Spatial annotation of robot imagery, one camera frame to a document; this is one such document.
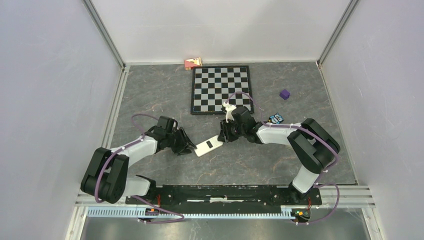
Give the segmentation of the red white remote control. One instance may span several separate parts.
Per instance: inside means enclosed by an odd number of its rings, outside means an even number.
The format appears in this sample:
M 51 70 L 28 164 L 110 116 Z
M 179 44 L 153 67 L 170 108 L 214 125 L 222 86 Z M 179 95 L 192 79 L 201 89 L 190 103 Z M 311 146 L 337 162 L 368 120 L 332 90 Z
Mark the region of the red white remote control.
M 224 143 L 218 140 L 218 135 L 215 135 L 199 144 L 196 145 L 194 150 L 198 157 L 204 156 L 205 154 L 221 147 Z

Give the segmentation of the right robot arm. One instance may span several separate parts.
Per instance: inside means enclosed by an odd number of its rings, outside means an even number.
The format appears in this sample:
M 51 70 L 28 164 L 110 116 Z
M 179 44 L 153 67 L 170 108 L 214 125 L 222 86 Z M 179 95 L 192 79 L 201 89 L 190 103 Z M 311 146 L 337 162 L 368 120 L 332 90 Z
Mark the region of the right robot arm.
M 340 145 L 314 119 L 301 123 L 276 124 L 256 121 L 245 106 L 222 105 L 225 119 L 220 122 L 218 141 L 229 143 L 245 138 L 248 142 L 264 145 L 290 146 L 302 166 L 289 184 L 289 199 L 302 204 L 320 175 L 339 160 Z

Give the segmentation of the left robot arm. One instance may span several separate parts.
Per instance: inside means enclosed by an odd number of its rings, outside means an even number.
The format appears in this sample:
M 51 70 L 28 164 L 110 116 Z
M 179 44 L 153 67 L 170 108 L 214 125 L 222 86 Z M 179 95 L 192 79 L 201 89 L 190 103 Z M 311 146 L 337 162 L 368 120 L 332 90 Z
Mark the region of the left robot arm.
M 97 203 L 115 204 L 121 197 L 137 195 L 145 204 L 153 203 L 157 190 L 154 180 L 138 175 L 129 176 L 133 164 L 166 148 L 178 156 L 197 149 L 178 121 L 167 116 L 156 119 L 148 130 L 141 126 L 141 136 L 120 147 L 97 148 L 80 184 L 80 190 L 94 197 Z

